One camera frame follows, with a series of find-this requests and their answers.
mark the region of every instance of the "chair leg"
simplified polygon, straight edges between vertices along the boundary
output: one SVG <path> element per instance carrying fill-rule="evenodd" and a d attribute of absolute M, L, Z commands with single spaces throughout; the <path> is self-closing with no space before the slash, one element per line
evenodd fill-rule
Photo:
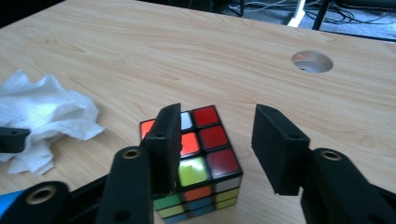
<path fill-rule="evenodd" d="M 312 27 L 313 30 L 319 30 L 320 25 L 323 23 L 324 17 L 326 15 L 327 9 L 329 8 L 329 4 L 332 0 L 323 0 L 317 18 L 315 19 L 314 26 Z"/>
<path fill-rule="evenodd" d="M 243 17 L 244 11 L 245 11 L 245 0 L 240 0 L 239 4 L 240 4 L 239 15 L 240 15 L 240 17 Z"/>

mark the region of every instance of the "blue object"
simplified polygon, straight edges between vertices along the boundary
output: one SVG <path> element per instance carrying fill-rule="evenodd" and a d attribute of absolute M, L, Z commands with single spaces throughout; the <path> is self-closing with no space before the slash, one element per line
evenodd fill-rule
<path fill-rule="evenodd" d="M 23 193 L 23 190 L 0 195 L 0 217 L 14 203 L 14 201 Z"/>
<path fill-rule="evenodd" d="M 174 224 L 187 219 L 189 219 L 189 215 L 187 213 L 182 213 L 180 215 L 164 218 L 163 220 L 165 221 L 166 224 Z"/>
<path fill-rule="evenodd" d="M 215 211 L 215 206 L 214 205 L 209 205 L 207 207 L 203 207 L 194 211 L 191 211 L 191 216 L 192 217 L 198 217 L 198 216 L 202 216 L 204 214 L 208 214 L 211 213 L 213 211 Z"/>
<path fill-rule="evenodd" d="M 199 199 L 199 200 L 192 201 L 190 203 L 186 203 L 185 206 L 186 206 L 187 210 L 195 210 L 198 208 L 208 206 L 212 203 L 213 203 L 212 197 L 205 197 L 203 199 Z"/>

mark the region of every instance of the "wooden table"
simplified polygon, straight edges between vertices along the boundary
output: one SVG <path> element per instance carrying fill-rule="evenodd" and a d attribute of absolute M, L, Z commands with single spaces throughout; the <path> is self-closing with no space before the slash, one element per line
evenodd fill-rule
<path fill-rule="evenodd" d="M 291 61 L 314 50 L 333 62 L 312 74 Z M 368 180 L 396 192 L 396 45 L 135 1 L 68 0 L 0 30 L 0 80 L 55 75 L 90 96 L 106 131 L 52 145 L 55 168 L 8 175 L 0 194 L 42 181 L 71 190 L 108 173 L 139 144 L 139 121 L 160 108 L 216 105 L 244 178 L 236 206 L 189 223 L 304 223 L 299 197 L 276 196 L 250 147 L 256 104 L 275 107 L 311 138 L 346 154 Z"/>

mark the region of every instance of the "crumpled paper towel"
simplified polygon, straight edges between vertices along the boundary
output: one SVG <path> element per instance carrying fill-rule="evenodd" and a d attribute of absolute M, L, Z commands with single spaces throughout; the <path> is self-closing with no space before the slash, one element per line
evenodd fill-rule
<path fill-rule="evenodd" d="M 0 127 L 29 129 L 21 153 L 0 153 L 0 161 L 13 158 L 11 174 L 30 171 L 42 175 L 53 167 L 50 144 L 67 134 L 88 140 L 105 128 L 96 123 L 99 110 L 92 100 L 65 90 L 56 77 L 32 83 L 17 71 L 0 86 Z"/>

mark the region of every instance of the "rubik's cube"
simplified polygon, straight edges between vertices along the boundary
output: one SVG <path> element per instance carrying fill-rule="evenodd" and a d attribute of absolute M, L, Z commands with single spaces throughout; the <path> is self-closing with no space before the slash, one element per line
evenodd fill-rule
<path fill-rule="evenodd" d="M 140 123 L 143 139 L 154 119 Z M 242 169 L 213 105 L 181 113 L 177 191 L 154 199 L 166 223 L 176 223 L 236 204 Z"/>

